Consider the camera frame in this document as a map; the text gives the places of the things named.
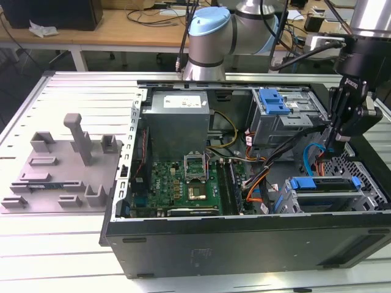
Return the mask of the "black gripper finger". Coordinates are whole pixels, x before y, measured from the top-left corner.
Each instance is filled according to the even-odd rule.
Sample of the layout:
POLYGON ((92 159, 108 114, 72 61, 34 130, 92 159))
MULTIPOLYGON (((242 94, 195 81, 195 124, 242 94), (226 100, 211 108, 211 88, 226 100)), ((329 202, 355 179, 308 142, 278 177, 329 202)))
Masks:
POLYGON ((339 127, 334 142, 334 151, 343 151, 345 143, 349 142, 351 137, 361 136, 381 120, 382 112, 380 108, 356 107, 347 122, 339 127))
POLYGON ((334 135, 334 125, 335 125, 335 107, 338 105, 338 94, 339 94, 339 88, 338 87, 331 87, 329 90, 329 107, 327 110, 327 117, 329 120, 329 126, 330 131, 328 138, 326 139, 326 148, 330 148, 333 141, 333 135, 334 135))

